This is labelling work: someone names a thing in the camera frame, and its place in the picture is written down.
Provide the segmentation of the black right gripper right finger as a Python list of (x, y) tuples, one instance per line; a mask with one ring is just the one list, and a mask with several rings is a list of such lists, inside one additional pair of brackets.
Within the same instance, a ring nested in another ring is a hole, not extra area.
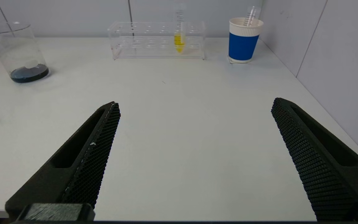
[(318, 221), (358, 222), (358, 154), (284, 98), (271, 114)]

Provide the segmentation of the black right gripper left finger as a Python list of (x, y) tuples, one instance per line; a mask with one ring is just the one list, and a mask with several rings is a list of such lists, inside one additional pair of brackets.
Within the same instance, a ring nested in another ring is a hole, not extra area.
[(87, 203), (95, 208), (121, 114), (99, 107), (5, 203), (10, 219), (34, 203)]

